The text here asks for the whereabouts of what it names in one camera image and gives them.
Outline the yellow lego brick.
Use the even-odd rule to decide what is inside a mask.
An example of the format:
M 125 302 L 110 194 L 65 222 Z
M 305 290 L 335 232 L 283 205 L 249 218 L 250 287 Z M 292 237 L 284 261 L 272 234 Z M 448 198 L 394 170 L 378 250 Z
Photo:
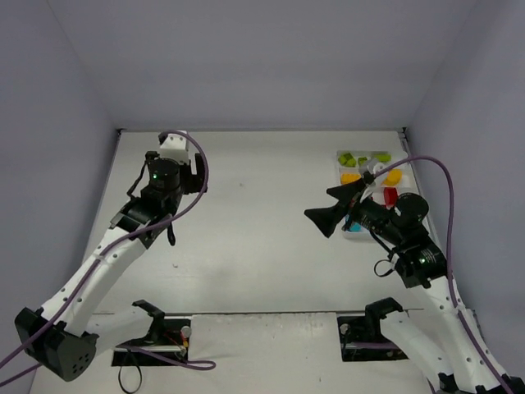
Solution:
M 341 185 L 346 185 L 358 181 L 361 178 L 361 175 L 358 173 L 343 173 L 340 175 Z

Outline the light blue lego brick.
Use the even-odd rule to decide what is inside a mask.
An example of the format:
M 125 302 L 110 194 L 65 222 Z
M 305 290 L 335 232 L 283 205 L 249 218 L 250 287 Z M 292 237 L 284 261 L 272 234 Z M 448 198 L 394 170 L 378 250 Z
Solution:
M 348 233 L 365 233 L 368 230 L 358 222 L 355 222 L 350 216 L 345 217 L 345 224 L 342 227 L 344 232 Z

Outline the red rounded lego brick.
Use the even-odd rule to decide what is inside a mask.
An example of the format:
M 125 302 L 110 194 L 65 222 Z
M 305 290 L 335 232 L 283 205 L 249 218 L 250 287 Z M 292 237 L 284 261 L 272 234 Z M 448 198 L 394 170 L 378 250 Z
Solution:
M 396 188 L 386 187 L 383 189 L 383 199 L 386 207 L 392 207 L 396 204 L 399 194 Z

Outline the yellow red lego piece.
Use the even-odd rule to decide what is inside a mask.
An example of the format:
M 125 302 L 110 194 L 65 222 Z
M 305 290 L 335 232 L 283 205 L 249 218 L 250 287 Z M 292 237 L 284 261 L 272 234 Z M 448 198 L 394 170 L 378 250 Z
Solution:
M 403 172 L 399 169 L 393 169 L 386 174 L 386 178 L 381 183 L 386 187 L 397 186 L 403 178 Z

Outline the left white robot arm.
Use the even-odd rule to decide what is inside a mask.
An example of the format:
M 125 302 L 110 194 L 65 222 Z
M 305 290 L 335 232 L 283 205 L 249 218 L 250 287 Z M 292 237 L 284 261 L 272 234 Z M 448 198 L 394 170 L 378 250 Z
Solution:
M 77 379 L 106 350 L 154 344 L 168 330 L 165 312 L 146 300 L 111 320 L 94 317 L 103 297 L 161 235 L 176 244 L 173 223 L 190 211 L 180 208 L 182 198 L 201 200 L 208 188 L 204 152 L 181 160 L 167 151 L 148 151 L 141 172 L 147 185 L 129 196 L 68 282 L 39 308 L 23 308 L 15 318 L 21 351 L 65 382 Z

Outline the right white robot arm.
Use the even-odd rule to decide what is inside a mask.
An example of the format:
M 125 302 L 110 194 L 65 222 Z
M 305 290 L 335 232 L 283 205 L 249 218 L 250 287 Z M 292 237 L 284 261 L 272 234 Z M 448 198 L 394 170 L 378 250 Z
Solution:
M 304 214 L 329 237 L 344 218 L 370 231 L 386 250 L 392 271 L 422 304 L 436 329 L 433 341 L 391 297 L 365 308 L 368 332 L 393 343 L 416 364 L 434 392 L 522 393 L 524 381 L 509 375 L 483 341 L 473 312 L 459 296 L 450 265 L 423 226 L 429 208 L 420 195 L 404 193 L 391 208 L 362 197 L 350 186 L 328 191 L 329 208 Z

